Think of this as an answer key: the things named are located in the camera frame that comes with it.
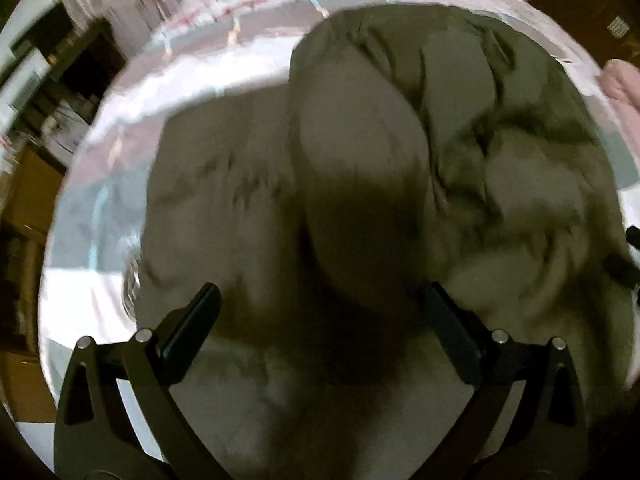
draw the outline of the screw head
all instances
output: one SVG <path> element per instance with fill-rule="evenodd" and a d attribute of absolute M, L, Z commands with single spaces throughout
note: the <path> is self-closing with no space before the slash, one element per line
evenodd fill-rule
<path fill-rule="evenodd" d="M 146 343 L 151 339 L 152 335 L 153 335 L 153 332 L 151 332 L 151 330 L 149 330 L 148 328 L 141 328 L 136 332 L 135 337 L 137 342 Z"/>
<path fill-rule="evenodd" d="M 78 346 L 79 349 L 84 350 L 91 344 L 92 341 L 93 340 L 89 336 L 83 335 L 80 339 L 78 339 L 76 346 Z"/>
<path fill-rule="evenodd" d="M 551 340 L 551 344 L 556 350 L 564 350 L 566 348 L 566 341 L 561 337 L 555 337 Z"/>
<path fill-rule="evenodd" d="M 498 329 L 491 332 L 491 339 L 498 343 L 498 345 L 504 345 L 509 340 L 509 334 L 504 330 Z"/>

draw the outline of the wooden furniture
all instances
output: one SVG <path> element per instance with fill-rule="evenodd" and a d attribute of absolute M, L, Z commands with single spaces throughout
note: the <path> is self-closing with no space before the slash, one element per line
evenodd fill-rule
<path fill-rule="evenodd" d="M 17 422 L 55 422 L 56 406 L 37 355 L 0 351 L 5 402 Z"/>
<path fill-rule="evenodd" d="M 47 55 L 47 62 L 50 69 L 46 76 L 34 76 L 12 103 L 16 114 L 7 131 L 10 139 L 25 134 L 31 139 L 39 139 L 47 116 L 62 100 L 73 104 L 76 92 L 102 98 L 126 60 L 115 47 L 109 22 L 102 19 L 95 20 L 81 36 L 70 33 L 55 52 Z M 19 63 L 9 65 L 0 74 L 0 82 L 8 81 L 18 66 Z M 91 123 L 93 117 L 85 116 L 80 110 L 76 112 L 87 123 Z M 65 172 L 65 167 L 57 163 L 53 156 L 44 152 L 40 155 L 57 170 Z"/>
<path fill-rule="evenodd" d="M 15 420 L 52 422 L 38 359 L 38 291 L 46 235 L 62 174 L 33 147 L 18 168 L 0 224 L 0 381 Z"/>

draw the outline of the bed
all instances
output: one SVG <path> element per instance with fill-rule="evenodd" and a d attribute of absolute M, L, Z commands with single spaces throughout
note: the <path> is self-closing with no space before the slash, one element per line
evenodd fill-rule
<path fill-rule="evenodd" d="M 545 48 L 598 125 L 625 224 L 640 224 L 638 161 L 598 86 L 600 68 L 562 28 L 521 0 L 187 0 L 111 86 L 58 197 L 38 319 L 42 369 L 55 400 L 81 336 L 104 344 L 136 331 L 131 305 L 146 183 L 167 119 L 212 96 L 286 80 L 293 48 L 316 23 L 340 9 L 380 2 L 462 7 L 496 17 Z M 634 359 L 630 383 L 639 368 Z M 158 456 L 124 382 L 121 391 L 143 447 Z M 443 427 L 452 420 L 441 421 Z"/>

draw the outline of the wooden cabinet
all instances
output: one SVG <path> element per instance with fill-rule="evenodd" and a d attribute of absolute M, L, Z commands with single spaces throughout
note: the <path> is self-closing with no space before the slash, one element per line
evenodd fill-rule
<path fill-rule="evenodd" d="M 0 224 L 0 382 L 19 422 L 53 422 L 38 358 L 38 290 L 62 175 L 32 148 L 19 156 Z"/>
<path fill-rule="evenodd" d="M 0 352 L 0 379 L 9 409 L 17 422 L 54 422 L 56 406 L 38 357 Z"/>
<path fill-rule="evenodd" d="M 62 175 L 31 148 L 24 150 L 2 222 L 44 245 Z"/>

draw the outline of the white wall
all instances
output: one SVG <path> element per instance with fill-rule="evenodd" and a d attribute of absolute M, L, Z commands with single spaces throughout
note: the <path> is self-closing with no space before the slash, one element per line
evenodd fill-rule
<path fill-rule="evenodd" d="M 11 44 L 54 4 L 54 0 L 20 0 L 0 32 L 0 70 L 14 58 Z M 43 73 L 47 68 L 46 60 L 34 53 L 20 64 L 14 76 L 0 89 L 0 132 L 12 121 L 14 112 L 9 103 L 20 88 L 34 72 Z"/>
<path fill-rule="evenodd" d="M 53 0 L 20 0 L 14 13 L 9 17 L 0 32 L 0 66 L 13 59 L 10 45 L 31 23 L 47 12 L 54 5 Z"/>

